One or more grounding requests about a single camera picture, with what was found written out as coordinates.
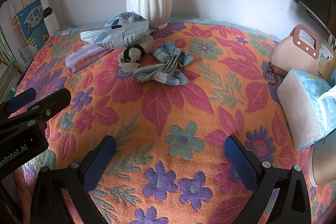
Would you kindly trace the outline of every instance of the black clamp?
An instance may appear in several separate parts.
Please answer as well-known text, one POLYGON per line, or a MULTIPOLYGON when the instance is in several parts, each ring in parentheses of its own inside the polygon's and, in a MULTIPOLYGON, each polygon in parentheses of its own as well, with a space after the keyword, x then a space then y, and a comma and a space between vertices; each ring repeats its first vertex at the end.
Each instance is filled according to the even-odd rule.
POLYGON ((31 201, 31 224, 73 224, 64 201, 67 189, 83 223, 108 224, 88 195, 94 190, 116 151, 113 137, 105 136, 96 149, 81 162, 74 161, 65 169, 50 170, 44 166, 38 174, 31 201))
POLYGON ((63 88, 8 118, 35 97, 29 89, 0 105, 0 180, 48 148, 46 122, 71 102, 70 91, 63 88))
POLYGON ((279 193, 267 224, 311 224, 308 189, 298 165, 287 170, 275 168, 268 161, 260 162, 235 136, 227 137, 224 148, 245 188, 253 192, 234 224, 257 224, 277 188, 279 193))

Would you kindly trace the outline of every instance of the blue checkered cloth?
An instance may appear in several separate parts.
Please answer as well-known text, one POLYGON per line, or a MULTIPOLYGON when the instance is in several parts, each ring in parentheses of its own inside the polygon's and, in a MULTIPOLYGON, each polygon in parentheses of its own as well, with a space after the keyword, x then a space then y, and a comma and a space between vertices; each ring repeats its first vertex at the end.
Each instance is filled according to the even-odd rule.
MULTIPOLYGON (((134 79, 138 82, 155 80, 167 85, 185 85, 189 83, 188 78, 177 68, 174 68, 170 73, 162 72, 172 58, 175 49, 175 41, 160 45, 153 49, 151 54, 163 64, 138 68, 133 72, 134 79)), ((189 53, 181 52, 177 60, 177 66, 185 67, 194 59, 195 58, 189 53)))

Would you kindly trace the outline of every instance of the purple wet wipes pack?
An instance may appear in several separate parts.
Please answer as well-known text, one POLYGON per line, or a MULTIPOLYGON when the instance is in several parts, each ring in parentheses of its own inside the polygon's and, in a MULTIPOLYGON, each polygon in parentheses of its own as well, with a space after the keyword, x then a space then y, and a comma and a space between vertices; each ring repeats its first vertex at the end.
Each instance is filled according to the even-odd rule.
POLYGON ((103 57, 110 51, 112 51, 110 48, 102 48, 95 44, 87 44, 67 56, 65 65, 67 66, 69 73, 75 73, 103 57))

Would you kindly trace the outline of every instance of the plastic packaging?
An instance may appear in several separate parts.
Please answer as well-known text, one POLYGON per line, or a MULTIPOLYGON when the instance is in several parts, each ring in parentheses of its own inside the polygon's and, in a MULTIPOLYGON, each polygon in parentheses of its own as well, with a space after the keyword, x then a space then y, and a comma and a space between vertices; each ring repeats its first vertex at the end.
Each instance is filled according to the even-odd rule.
POLYGON ((67 56, 65 59, 65 65, 67 66, 69 73, 75 73, 103 57, 110 51, 111 49, 88 44, 78 48, 69 56, 67 56))
POLYGON ((291 69, 277 90, 295 149, 304 149, 336 128, 336 102, 321 95, 328 83, 309 73, 291 69))
POLYGON ((103 28, 81 33, 81 40, 103 48, 125 50, 143 34, 148 34, 149 21, 127 12, 108 21, 103 28))

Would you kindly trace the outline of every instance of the orange floral fabric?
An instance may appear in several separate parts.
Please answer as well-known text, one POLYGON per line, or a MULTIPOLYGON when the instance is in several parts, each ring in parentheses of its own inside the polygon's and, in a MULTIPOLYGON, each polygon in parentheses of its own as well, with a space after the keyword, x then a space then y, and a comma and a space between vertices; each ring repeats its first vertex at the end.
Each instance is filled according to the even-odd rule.
MULTIPOLYGON (((48 150, 22 166, 30 189, 42 166, 65 168, 111 135, 117 153, 90 192, 108 223, 231 224, 251 196, 223 151, 226 137, 236 135, 261 161, 286 169, 300 165, 312 221, 322 219, 336 196, 334 183, 310 185, 309 148, 295 151, 276 88, 263 76, 276 42, 192 23, 171 23, 152 36, 153 47, 175 41, 195 57, 181 69, 190 83, 137 83, 120 68, 120 51, 71 75, 65 57, 85 44, 79 32, 52 37, 38 53, 18 93, 33 87, 40 100, 65 87, 72 102, 48 122, 48 150)), ((156 63, 147 55, 140 66, 156 63)), ((274 191, 259 223, 266 222, 276 196, 274 191)))

